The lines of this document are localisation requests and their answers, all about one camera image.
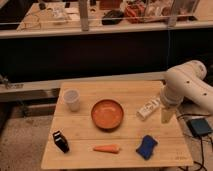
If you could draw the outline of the cream cylindrical end stick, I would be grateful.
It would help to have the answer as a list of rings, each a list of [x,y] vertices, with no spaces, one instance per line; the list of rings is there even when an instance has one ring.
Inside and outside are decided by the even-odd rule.
[[[161,122],[163,124],[169,123],[174,114],[175,114],[175,109],[174,108],[166,108],[166,107],[164,107],[161,110]]]

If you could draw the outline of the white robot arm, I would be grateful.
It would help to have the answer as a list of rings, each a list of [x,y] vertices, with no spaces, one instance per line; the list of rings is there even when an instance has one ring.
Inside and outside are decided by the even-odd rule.
[[[184,98],[213,114],[213,87],[203,81],[206,74],[205,65],[198,60],[174,66],[164,73],[165,86],[160,91],[162,123],[171,120]]]

